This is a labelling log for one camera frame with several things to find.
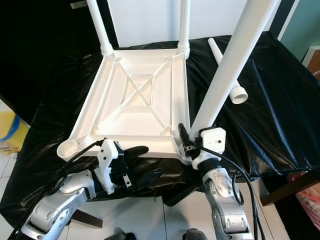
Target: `white wall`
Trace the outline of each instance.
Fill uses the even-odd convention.
[[[120,47],[179,39],[180,0],[108,0],[108,3]],[[245,4],[246,0],[191,0],[189,38],[232,34]]]

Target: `white tiled floor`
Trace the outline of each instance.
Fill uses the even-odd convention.
[[[6,157],[0,154],[0,198],[16,163],[16,156]],[[244,183],[239,185],[244,196],[244,210],[252,228],[252,209],[249,190]],[[255,194],[266,188],[262,180],[253,182]],[[163,204],[160,197],[124,198],[112,201],[87,202],[83,211],[103,219],[103,228],[94,228],[72,220],[64,228],[59,240],[103,240],[111,235],[115,227],[125,232],[133,232],[138,240],[181,240],[190,228],[203,231],[209,240],[216,236],[211,219],[211,209],[203,193],[194,192],[173,207]],[[274,205],[262,206],[259,201],[259,213],[267,240],[289,240],[284,225]],[[12,227],[0,215],[0,238],[6,239]]]

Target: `black tablecloth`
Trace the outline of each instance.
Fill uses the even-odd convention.
[[[222,52],[230,36],[215,37]],[[158,42],[129,49],[176,48],[177,42]],[[208,39],[190,41],[186,62],[190,120],[194,120],[217,64]],[[57,157],[78,117],[99,67],[99,53],[64,57],[58,63],[31,128],[25,138],[0,203],[0,213],[15,226],[36,190],[64,163]],[[260,37],[238,81],[248,100],[234,105],[228,99],[215,125],[227,132],[225,155],[242,165],[252,177],[311,170],[320,166],[320,84],[317,79],[268,32]],[[94,168],[83,157],[74,172]],[[163,175],[139,192],[116,191],[97,199],[126,196],[161,196],[198,179],[198,174],[176,159],[143,158],[132,170],[139,176],[152,169]]]

